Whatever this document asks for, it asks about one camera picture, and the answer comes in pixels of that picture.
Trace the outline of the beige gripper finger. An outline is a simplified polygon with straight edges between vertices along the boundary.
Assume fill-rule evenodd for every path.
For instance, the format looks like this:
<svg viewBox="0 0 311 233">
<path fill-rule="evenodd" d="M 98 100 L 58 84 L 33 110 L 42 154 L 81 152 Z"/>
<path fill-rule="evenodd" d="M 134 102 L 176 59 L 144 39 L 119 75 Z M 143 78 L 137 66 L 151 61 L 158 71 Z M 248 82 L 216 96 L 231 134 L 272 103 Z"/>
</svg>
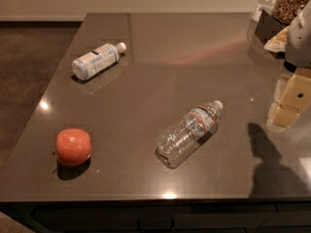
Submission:
<svg viewBox="0 0 311 233">
<path fill-rule="evenodd" d="M 311 105 L 311 70 L 297 69 L 292 75 L 282 75 L 276 83 L 270 122 L 289 128 Z"/>
</svg>

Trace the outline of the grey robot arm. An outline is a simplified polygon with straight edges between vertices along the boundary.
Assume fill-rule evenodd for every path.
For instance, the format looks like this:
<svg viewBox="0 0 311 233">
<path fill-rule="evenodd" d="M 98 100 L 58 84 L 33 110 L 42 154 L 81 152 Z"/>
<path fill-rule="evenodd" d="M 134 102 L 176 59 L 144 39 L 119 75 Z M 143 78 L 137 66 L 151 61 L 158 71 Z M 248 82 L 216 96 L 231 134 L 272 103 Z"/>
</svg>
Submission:
<svg viewBox="0 0 311 233">
<path fill-rule="evenodd" d="M 268 116 L 268 121 L 279 128 L 289 128 L 311 105 L 311 1 L 290 25 L 285 60 L 295 71 L 278 81 Z"/>
</svg>

